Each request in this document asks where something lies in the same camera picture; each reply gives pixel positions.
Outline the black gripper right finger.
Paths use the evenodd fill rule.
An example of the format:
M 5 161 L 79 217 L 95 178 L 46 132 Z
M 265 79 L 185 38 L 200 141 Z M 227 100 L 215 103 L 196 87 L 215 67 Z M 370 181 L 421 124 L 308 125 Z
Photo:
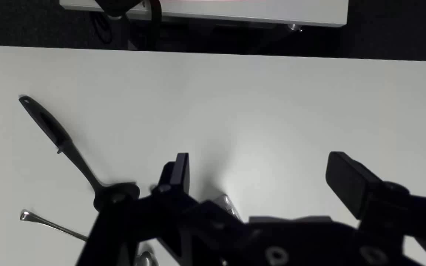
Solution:
M 403 184 L 382 180 L 342 150 L 329 153 L 326 181 L 355 218 L 364 215 L 373 196 L 394 200 L 410 195 Z

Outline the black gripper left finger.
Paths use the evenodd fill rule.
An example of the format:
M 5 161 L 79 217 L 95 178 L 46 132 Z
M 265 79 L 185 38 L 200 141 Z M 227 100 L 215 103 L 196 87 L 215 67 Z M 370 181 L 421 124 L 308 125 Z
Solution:
M 169 161 L 163 166 L 157 189 L 160 192 L 181 190 L 184 193 L 190 190 L 190 153 L 188 152 L 178 153 L 175 161 Z

